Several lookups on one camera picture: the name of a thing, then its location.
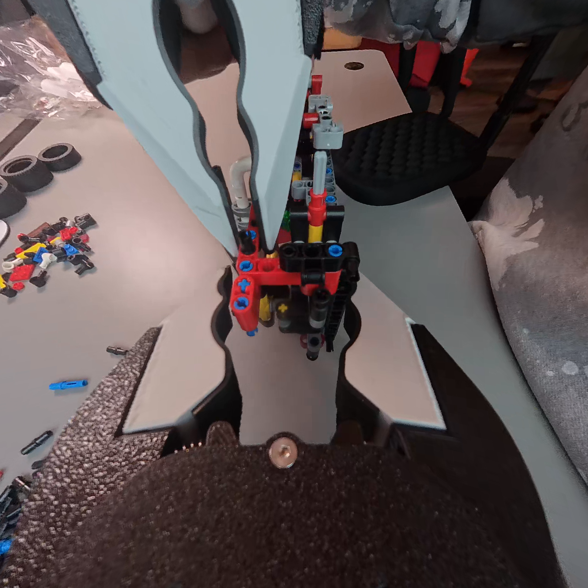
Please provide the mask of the pile of colourful brick pieces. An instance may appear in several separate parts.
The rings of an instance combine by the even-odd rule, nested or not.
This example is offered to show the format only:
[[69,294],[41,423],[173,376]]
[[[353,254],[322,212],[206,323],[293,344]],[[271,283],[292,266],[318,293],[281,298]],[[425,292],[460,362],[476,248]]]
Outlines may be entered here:
[[44,289],[50,271],[58,264],[72,269],[76,276],[94,272],[89,230],[98,226],[90,213],[73,218],[60,217],[34,230],[17,235],[17,245],[1,255],[1,296],[16,298],[31,285]]

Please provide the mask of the long black brick pin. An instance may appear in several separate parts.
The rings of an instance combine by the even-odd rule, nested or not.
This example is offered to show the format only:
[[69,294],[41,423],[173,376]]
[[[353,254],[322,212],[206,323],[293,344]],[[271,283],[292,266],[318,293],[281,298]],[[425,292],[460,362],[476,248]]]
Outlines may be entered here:
[[20,454],[26,456],[33,451],[42,447],[45,443],[47,443],[52,437],[54,436],[54,432],[52,430],[45,430],[43,433],[34,437],[29,443],[27,443],[21,450]]

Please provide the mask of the black mesh chair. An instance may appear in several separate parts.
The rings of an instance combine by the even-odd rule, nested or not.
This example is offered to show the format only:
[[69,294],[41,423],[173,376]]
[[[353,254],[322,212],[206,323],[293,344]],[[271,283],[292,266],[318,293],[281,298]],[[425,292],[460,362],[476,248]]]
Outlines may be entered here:
[[390,206],[477,172],[555,37],[532,37],[525,62],[480,136],[450,120],[466,58],[465,47],[454,49],[442,58],[440,112],[411,112],[346,131],[332,155],[337,187],[364,205]]

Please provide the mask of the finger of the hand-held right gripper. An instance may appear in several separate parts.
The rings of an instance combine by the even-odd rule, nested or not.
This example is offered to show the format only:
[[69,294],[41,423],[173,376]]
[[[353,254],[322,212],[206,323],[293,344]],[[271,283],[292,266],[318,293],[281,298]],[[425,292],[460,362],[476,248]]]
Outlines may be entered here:
[[205,148],[206,128],[180,80],[176,1],[70,1],[100,73],[97,90],[188,208],[232,256],[238,235],[228,192]]
[[250,192],[269,252],[285,212],[312,61],[300,1],[225,4],[225,30],[238,50],[237,113],[251,149]]

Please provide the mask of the grey mottled pants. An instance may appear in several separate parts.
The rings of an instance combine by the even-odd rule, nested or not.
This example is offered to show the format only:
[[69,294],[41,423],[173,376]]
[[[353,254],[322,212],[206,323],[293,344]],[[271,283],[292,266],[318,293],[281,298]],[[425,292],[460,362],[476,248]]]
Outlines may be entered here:
[[513,354],[587,483],[587,70],[469,225]]

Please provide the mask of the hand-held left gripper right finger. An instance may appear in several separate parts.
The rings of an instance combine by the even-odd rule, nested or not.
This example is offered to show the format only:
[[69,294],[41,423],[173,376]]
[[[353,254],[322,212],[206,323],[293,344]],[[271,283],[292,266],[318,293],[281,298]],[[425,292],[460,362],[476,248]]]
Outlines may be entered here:
[[365,275],[345,310],[349,341],[339,357],[336,422],[364,442],[395,430],[445,435],[447,426],[413,333],[415,322]]

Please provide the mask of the grey desk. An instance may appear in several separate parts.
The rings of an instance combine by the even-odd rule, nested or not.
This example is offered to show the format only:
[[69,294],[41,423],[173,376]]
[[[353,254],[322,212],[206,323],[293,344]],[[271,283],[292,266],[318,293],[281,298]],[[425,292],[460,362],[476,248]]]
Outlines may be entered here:
[[[326,54],[319,68],[345,129],[407,112],[383,55]],[[236,65],[188,85],[207,124],[208,152],[223,171],[248,151],[236,121]],[[217,241],[187,208],[121,120],[100,107],[79,118],[44,120],[6,159],[67,142],[82,155],[9,220],[14,235],[90,213],[94,272],[52,268],[44,289],[1,296],[1,486],[45,457],[70,417],[117,362],[109,345],[130,348],[227,265]],[[417,323],[425,325],[490,401],[516,441],[546,510],[570,503],[575,469],[534,401],[506,342],[486,264],[448,187],[390,208],[373,208],[337,190],[345,203],[343,239],[354,240],[360,271]],[[334,432],[337,356],[311,363],[299,343],[260,328],[229,338],[244,396],[240,438],[258,444],[287,430],[306,442]],[[88,386],[51,391],[51,383]],[[23,456],[45,430],[54,436]]]

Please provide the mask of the red plastic object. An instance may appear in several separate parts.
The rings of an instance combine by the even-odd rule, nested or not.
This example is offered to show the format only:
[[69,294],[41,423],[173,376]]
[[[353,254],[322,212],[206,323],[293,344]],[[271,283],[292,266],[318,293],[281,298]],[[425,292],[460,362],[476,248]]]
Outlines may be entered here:
[[[452,65],[452,55],[455,53],[456,51],[444,54],[438,43],[419,41],[416,45],[415,62],[409,86],[424,89],[442,82],[445,70]],[[478,53],[478,48],[466,49],[460,77],[460,86],[463,88],[469,88],[473,83],[468,72]]]

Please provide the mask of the black rubber toy tire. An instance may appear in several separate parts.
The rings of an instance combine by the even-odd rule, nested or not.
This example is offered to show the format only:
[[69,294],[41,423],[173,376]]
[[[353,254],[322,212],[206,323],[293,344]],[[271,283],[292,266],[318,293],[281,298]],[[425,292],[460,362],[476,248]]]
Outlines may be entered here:
[[27,198],[24,193],[1,177],[1,220],[6,220],[26,207]]
[[55,143],[41,150],[37,159],[51,172],[65,172],[82,161],[82,155],[70,143]]
[[4,162],[1,176],[27,194],[47,187],[54,179],[48,166],[35,156],[20,156]]

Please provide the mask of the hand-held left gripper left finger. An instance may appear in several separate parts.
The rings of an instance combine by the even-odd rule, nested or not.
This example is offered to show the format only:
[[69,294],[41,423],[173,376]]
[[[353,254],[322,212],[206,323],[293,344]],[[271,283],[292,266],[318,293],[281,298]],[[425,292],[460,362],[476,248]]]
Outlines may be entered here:
[[216,270],[162,321],[123,435],[174,430],[185,445],[197,445],[215,422],[229,423],[239,435],[243,398],[226,346],[232,283],[230,266]]

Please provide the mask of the heap of dark brick pins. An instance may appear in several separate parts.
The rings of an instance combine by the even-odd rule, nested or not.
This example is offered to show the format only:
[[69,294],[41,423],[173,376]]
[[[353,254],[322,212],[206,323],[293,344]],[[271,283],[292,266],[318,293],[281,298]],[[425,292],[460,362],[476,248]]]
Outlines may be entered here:
[[18,519],[33,484],[30,473],[21,474],[1,486],[1,563],[11,547]]

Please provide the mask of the clear plastic bag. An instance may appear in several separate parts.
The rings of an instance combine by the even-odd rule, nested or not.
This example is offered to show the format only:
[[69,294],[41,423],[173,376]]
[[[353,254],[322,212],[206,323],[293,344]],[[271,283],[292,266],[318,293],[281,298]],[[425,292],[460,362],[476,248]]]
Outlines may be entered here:
[[43,20],[1,26],[1,114],[66,120],[100,107]]

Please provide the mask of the grey patterned cloth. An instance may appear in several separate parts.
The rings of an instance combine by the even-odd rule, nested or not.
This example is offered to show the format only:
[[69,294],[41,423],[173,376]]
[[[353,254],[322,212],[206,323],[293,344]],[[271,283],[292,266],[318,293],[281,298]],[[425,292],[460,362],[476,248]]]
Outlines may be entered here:
[[324,1],[327,25],[349,36],[402,44],[419,41],[452,52],[462,37],[473,1]]

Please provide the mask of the toy brick vehicle chassis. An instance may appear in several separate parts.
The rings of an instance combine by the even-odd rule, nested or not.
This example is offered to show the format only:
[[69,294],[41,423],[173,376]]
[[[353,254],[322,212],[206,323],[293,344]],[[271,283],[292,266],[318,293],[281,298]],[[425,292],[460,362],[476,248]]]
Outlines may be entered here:
[[343,129],[333,121],[333,104],[322,93],[322,76],[311,74],[306,91],[290,187],[274,250],[261,246],[261,226],[245,204],[245,188],[234,187],[238,223],[230,310],[249,337],[276,325],[300,337],[306,357],[334,350],[345,310],[359,281],[359,250],[341,242],[345,208],[335,194],[332,150]]

